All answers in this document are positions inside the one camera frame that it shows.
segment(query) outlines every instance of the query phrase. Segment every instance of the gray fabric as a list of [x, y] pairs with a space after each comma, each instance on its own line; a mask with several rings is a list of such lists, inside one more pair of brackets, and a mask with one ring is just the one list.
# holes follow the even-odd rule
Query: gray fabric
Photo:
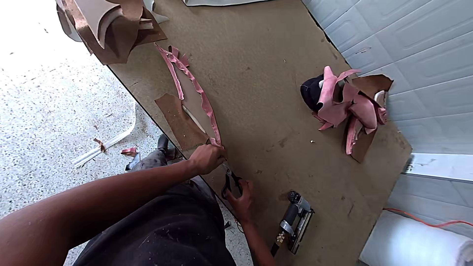
[[[137, 163], [132, 169], [131, 172], [145, 170], [154, 167], [166, 166], [166, 155], [161, 149], [157, 149], [150, 153], [146, 158], [142, 159]], [[212, 189], [205, 183], [205, 181], [200, 176], [196, 176], [187, 180], [186, 184], [190, 185], [191, 187], [195, 187], [197, 190], [200, 191], [209, 201], [217, 202], [215, 198], [215, 194], [213, 193]]]

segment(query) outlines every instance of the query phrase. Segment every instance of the orange cord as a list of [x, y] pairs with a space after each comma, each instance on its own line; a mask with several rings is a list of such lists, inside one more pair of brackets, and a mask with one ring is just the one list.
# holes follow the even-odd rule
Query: orange cord
[[407, 213], [405, 211], [401, 211], [401, 210], [398, 210], [398, 209], [392, 209], [392, 208], [383, 208], [383, 210], [404, 213], [404, 214], [408, 215], [409, 217], [413, 218], [414, 220], [416, 220], [418, 222], [421, 222], [425, 225], [428, 225], [430, 227], [443, 227], [443, 226], [447, 226], [447, 225], [455, 224], [455, 223], [464, 223], [464, 224], [468, 224], [470, 226], [473, 226], [473, 224], [471, 224], [469, 222], [465, 222], [465, 221], [449, 221], [449, 222], [445, 222], [445, 223], [435, 225], [435, 224], [426, 223], [426, 222], [422, 221], [421, 219], [419, 219], [419, 218], [415, 217], [414, 215], [412, 215], [410, 213]]

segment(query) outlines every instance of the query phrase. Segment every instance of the black fabric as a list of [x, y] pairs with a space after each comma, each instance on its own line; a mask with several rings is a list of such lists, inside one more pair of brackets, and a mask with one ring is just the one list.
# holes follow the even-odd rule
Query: black fabric
[[322, 88], [319, 87], [319, 82], [324, 80], [324, 75], [320, 75], [316, 78], [306, 80], [300, 85], [300, 94], [306, 105], [313, 111], [319, 111], [323, 104], [318, 103], [320, 98], [320, 92]]
[[223, 226], [217, 202], [187, 181], [94, 237], [74, 266], [234, 266]]

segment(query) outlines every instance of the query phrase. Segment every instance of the white wall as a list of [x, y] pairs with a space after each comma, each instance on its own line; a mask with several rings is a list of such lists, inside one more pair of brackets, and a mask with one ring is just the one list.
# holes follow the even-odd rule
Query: white wall
[[473, 154], [472, 0], [303, 0], [361, 74], [394, 80], [388, 112], [414, 152]]
[[[386, 207], [403, 210], [432, 224], [452, 220], [473, 223], [473, 183], [402, 174]], [[448, 225], [443, 229], [473, 239], [473, 227], [469, 225]]]

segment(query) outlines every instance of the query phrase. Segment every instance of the speckled floor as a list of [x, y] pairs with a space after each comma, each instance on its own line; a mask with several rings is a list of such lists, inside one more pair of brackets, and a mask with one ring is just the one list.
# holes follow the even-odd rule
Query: speckled floor
[[[61, 30], [54, 1], [27, 0], [18, 20], [14, 5], [2, 3], [0, 25], [8, 42], [0, 44], [0, 218], [66, 189], [124, 172], [137, 147], [144, 158], [161, 134], [113, 74], [82, 43]], [[15, 27], [8, 27], [11, 21]], [[71, 161], [125, 131], [130, 135], [75, 169]], [[238, 266], [252, 265], [244, 235], [221, 205], [227, 247]], [[84, 245], [72, 249], [72, 265]]]

